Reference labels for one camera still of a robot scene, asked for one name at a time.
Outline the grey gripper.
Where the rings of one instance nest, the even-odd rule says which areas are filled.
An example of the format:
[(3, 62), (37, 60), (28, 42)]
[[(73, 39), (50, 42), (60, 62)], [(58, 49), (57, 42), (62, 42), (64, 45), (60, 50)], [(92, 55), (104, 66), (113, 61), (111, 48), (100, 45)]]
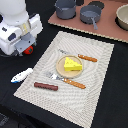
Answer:
[(24, 52), (28, 47), (35, 43), (35, 38), (27, 33), (26, 35), (21, 37), (21, 40), (15, 44), (15, 48), (19, 54)]

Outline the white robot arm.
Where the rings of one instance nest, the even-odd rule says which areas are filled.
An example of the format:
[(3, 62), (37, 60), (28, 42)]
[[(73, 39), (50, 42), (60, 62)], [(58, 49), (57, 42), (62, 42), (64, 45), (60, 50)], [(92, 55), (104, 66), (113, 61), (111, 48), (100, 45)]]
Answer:
[(40, 15), (29, 17), (25, 0), (0, 0), (0, 49), (6, 55), (22, 54), (31, 45), (43, 26)]

